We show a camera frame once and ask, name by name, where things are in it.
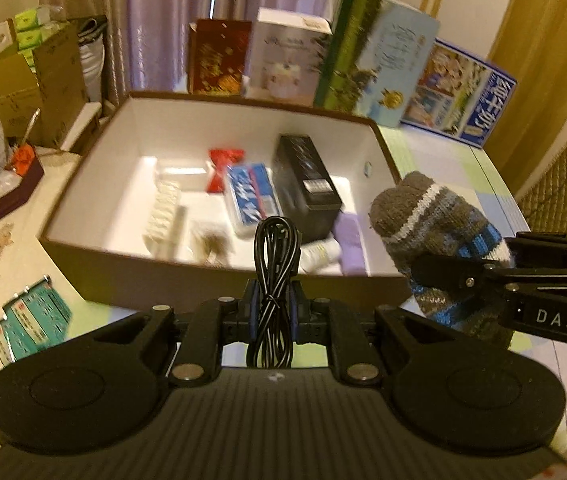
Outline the grey blue knitted hat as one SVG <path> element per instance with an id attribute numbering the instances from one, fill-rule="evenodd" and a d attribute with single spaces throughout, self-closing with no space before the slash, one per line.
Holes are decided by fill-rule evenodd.
<path id="1" fill-rule="evenodd" d="M 512 331 L 498 323 L 497 308 L 422 285 L 413 276 L 413 263 L 425 254 L 493 261 L 511 268 L 504 237 L 483 212 L 450 188 L 413 171 L 373 200 L 369 220 L 426 318 L 497 347 L 510 346 Z"/>

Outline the white pill bottle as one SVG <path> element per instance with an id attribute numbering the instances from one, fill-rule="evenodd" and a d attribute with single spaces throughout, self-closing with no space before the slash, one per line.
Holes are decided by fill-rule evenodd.
<path id="1" fill-rule="evenodd" d="M 315 240 L 300 248 L 299 269 L 303 273 L 315 273 L 337 263 L 341 257 L 341 246 L 334 238 Z"/>

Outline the clear bag of cotton swabs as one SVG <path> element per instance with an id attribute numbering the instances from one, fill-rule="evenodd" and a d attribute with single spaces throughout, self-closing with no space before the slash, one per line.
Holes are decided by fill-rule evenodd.
<path id="1" fill-rule="evenodd" d="M 182 189 L 174 181 L 157 184 L 142 240 L 150 255 L 158 260 L 172 261 L 182 239 L 186 207 L 180 205 Z"/>

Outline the black product box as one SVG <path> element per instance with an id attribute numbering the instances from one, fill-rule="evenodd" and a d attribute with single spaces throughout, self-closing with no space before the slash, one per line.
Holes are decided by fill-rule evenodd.
<path id="1" fill-rule="evenodd" d="M 342 209 L 341 197 L 309 136 L 279 136 L 272 165 L 282 215 L 302 243 L 327 238 Z"/>

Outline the blue white tissue pack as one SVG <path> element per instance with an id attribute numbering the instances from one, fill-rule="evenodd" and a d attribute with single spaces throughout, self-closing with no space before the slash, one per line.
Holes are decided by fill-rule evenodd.
<path id="1" fill-rule="evenodd" d="M 264 164 L 228 166 L 224 198 L 230 223 L 239 238 L 253 236 L 262 220 L 280 214 L 275 188 Z"/>

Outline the red snack packet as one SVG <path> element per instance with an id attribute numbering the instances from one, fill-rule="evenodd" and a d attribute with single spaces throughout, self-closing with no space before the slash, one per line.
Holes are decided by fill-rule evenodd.
<path id="1" fill-rule="evenodd" d="M 223 193 L 226 170 L 244 160 L 244 150 L 239 150 L 239 148 L 212 148 L 209 151 L 209 156 L 213 172 L 206 192 Z"/>

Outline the checkered bed sheet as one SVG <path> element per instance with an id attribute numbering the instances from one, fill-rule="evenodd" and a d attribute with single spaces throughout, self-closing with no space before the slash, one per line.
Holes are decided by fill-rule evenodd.
<path id="1" fill-rule="evenodd" d="M 407 172 L 417 170 L 426 174 L 440 185 L 447 186 L 462 196 L 469 204 L 483 211 L 501 233 L 512 236 L 517 231 L 527 229 L 521 212 L 515 206 L 503 179 L 483 151 L 478 148 L 444 140 L 440 136 L 420 130 L 401 127 L 399 129 L 381 128 L 384 143 L 390 148 L 393 160 L 399 170 L 399 178 Z M 335 166 L 329 162 L 328 155 L 314 141 L 320 156 L 325 163 L 331 180 L 337 187 L 345 212 L 361 217 L 359 232 L 363 239 L 364 226 L 369 228 L 367 210 L 364 206 L 355 206 L 354 198 L 359 196 L 353 186 L 358 181 L 372 179 L 373 163 L 364 162 L 363 155 L 356 155 L 354 148 L 347 148 L 343 164 Z M 223 195 L 208 195 L 203 190 L 208 180 L 204 177 L 203 168 L 209 169 L 204 155 L 192 157 L 154 156 L 134 154 L 132 169 L 124 170 L 125 186 L 123 198 L 119 198 L 114 209 L 113 220 L 109 220 L 106 231 L 106 249 L 114 249 L 116 254 L 127 256 L 150 257 L 150 252 L 142 241 L 151 206 L 154 203 L 157 182 L 165 180 L 178 181 L 182 189 L 180 205 L 186 207 L 186 220 L 180 246 L 175 261 L 179 263 L 195 262 L 194 253 L 189 248 L 190 220 L 206 218 L 205 213 L 213 214 L 210 222 L 226 226 L 228 236 L 232 240 L 233 251 L 230 262 L 237 269 L 254 270 L 251 245 L 240 240 L 230 226 Z M 120 320 L 133 310 L 123 308 L 123 304 L 107 302 L 107 306 L 98 306 L 96 302 L 87 301 L 87 296 L 78 292 L 84 299 L 74 300 L 73 312 L 69 325 L 68 337 L 85 334 L 94 328 Z M 511 350 L 538 360 L 549 367 L 567 389 L 567 344 L 552 342 L 538 337 L 515 333 Z M 559 429 L 553 438 L 553 446 L 560 452 L 567 452 L 567 408 Z"/>

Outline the brown cardboard storage box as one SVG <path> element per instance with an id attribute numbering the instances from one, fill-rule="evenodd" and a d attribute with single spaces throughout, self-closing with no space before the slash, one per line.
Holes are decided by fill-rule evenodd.
<path id="1" fill-rule="evenodd" d="M 203 266 L 192 249 L 197 224 L 228 226 L 224 197 L 206 192 L 213 148 L 240 148 L 248 162 L 269 164 L 284 134 L 309 136 L 341 196 L 357 215 L 366 271 L 338 266 L 304 275 L 308 296 L 332 297 L 360 311 L 402 304 L 409 290 L 368 220 L 375 197 L 399 172 L 371 120 L 317 108 L 220 96 L 134 92 L 116 110 L 52 207 L 40 241 L 59 270 L 90 301 L 178 312 L 221 296 L 240 296 L 254 274 L 250 240 L 233 238 L 226 266 Z M 183 231 L 174 255 L 155 256 L 144 242 L 159 164 L 182 177 Z"/>

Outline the blue milk carton box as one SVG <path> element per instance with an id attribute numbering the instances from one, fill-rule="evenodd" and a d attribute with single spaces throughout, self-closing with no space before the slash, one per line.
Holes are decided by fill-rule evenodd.
<path id="1" fill-rule="evenodd" d="M 436 39 L 402 123 L 481 148 L 515 88 L 497 66 Z"/>

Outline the teal medicine boxes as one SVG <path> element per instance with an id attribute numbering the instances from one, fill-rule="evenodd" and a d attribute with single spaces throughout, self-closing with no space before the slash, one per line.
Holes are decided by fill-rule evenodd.
<path id="1" fill-rule="evenodd" d="M 72 312 L 44 275 L 3 305 L 0 319 L 0 362 L 3 366 L 61 344 Z"/>

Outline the light blue green milk box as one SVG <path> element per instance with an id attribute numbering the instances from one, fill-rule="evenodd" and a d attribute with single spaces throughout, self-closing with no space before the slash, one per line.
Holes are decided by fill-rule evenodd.
<path id="1" fill-rule="evenodd" d="M 326 0 L 325 14 L 331 37 L 314 105 L 396 127 L 440 22 L 398 0 Z"/>

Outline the dark wooden tray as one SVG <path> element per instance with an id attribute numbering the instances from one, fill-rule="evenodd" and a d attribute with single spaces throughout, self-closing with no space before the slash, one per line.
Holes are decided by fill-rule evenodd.
<path id="1" fill-rule="evenodd" d="M 0 173 L 0 219 L 26 204 L 44 176 L 44 168 L 32 144 L 17 148 Z"/>

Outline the white appliance box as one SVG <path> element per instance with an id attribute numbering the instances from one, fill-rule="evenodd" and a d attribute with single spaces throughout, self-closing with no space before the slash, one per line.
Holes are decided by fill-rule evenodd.
<path id="1" fill-rule="evenodd" d="M 248 99 L 311 106 L 331 38 L 320 16 L 261 8 L 244 76 Z"/>

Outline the red gold gift box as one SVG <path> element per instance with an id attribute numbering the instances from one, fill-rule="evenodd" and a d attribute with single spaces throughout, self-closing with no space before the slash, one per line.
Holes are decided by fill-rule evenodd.
<path id="1" fill-rule="evenodd" d="M 211 96 L 240 96 L 251 32 L 250 21 L 200 18 L 190 24 L 187 91 Z"/>

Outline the green tissue packs stack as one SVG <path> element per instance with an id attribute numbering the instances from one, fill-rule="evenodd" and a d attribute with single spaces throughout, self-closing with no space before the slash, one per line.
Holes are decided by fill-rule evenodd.
<path id="1" fill-rule="evenodd" d="M 41 4 L 14 17 L 18 52 L 35 72 L 34 50 L 66 26 L 66 11 L 62 6 Z"/>

